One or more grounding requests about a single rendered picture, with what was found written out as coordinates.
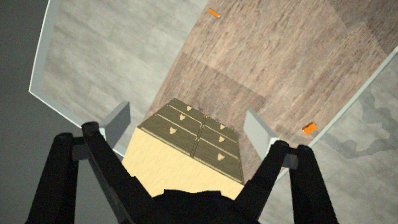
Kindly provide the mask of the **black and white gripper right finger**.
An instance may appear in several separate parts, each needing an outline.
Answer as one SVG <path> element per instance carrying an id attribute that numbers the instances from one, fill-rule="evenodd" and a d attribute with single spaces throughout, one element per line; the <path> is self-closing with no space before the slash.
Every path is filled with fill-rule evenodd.
<path id="1" fill-rule="evenodd" d="M 289 168 L 294 224 L 339 224 L 314 152 L 309 146 L 300 144 L 297 148 L 289 147 L 287 142 L 279 140 L 254 110 L 247 110 L 243 130 L 262 163 L 217 224 L 255 224 L 281 167 Z"/>

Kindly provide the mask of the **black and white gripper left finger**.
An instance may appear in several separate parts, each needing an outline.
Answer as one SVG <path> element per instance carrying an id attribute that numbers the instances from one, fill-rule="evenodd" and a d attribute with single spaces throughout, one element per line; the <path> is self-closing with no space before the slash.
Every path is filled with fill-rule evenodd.
<path id="1" fill-rule="evenodd" d="M 113 151 L 130 123 L 130 101 L 122 101 L 99 124 L 82 124 L 82 137 L 55 136 L 24 224 L 74 224 L 79 160 L 86 159 L 118 224 L 176 224 Z"/>

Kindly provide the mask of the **light brown wooden chest of drawers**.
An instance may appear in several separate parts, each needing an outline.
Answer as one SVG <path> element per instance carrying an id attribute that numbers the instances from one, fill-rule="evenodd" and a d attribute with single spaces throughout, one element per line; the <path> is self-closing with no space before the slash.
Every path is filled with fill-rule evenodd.
<path id="1" fill-rule="evenodd" d="M 222 195 L 234 200 L 245 186 L 237 132 L 235 131 L 237 143 L 233 142 L 237 144 L 239 159 L 199 138 L 202 128 L 205 126 L 205 119 L 209 116 L 204 114 L 206 117 L 204 116 L 198 134 L 195 136 L 157 115 L 175 99 L 172 99 L 136 127 L 122 164 L 132 177 L 136 176 L 139 179 L 152 197 L 163 194 L 164 189 L 178 189 L 190 193 L 220 190 Z M 156 115 L 196 137 L 196 143 L 194 143 L 190 155 L 141 129 Z M 240 183 L 193 158 L 199 140 L 239 160 L 242 182 Z"/>

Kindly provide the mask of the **wooden drawer front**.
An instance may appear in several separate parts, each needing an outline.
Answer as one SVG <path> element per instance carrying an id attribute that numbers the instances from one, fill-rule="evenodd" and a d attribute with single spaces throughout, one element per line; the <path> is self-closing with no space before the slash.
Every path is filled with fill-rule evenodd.
<path id="1" fill-rule="evenodd" d="M 141 129 L 188 155 L 190 155 L 196 140 L 195 136 L 157 115 L 147 122 Z"/>
<path id="2" fill-rule="evenodd" d="M 204 126 L 199 138 L 239 159 L 237 144 L 225 138 L 223 135 Z"/>
<path id="3" fill-rule="evenodd" d="M 202 140 L 198 141 L 193 158 L 203 162 L 204 164 L 216 169 L 217 171 L 233 178 L 240 183 L 242 182 L 239 160 L 231 157 L 230 155 L 220 151 L 219 149 L 209 145 Z"/>
<path id="4" fill-rule="evenodd" d="M 192 106 L 190 105 L 186 105 L 183 102 L 179 101 L 179 100 L 174 100 L 171 104 L 169 104 L 169 106 L 171 106 L 172 108 L 180 111 L 181 113 L 189 116 L 190 118 L 198 121 L 199 123 L 202 123 L 203 118 L 204 118 L 204 114 L 202 114 L 201 112 L 195 110 L 192 108 Z"/>
<path id="5" fill-rule="evenodd" d="M 217 121 L 206 117 L 204 125 L 237 143 L 235 131 L 227 128 L 224 124 L 220 124 Z"/>
<path id="6" fill-rule="evenodd" d="M 167 106 L 161 112 L 158 113 L 159 116 L 172 122 L 173 124 L 181 127 L 182 129 L 190 132 L 191 134 L 197 136 L 201 124 L 195 120 L 187 117 L 185 114 L 178 112 L 177 110 Z"/>

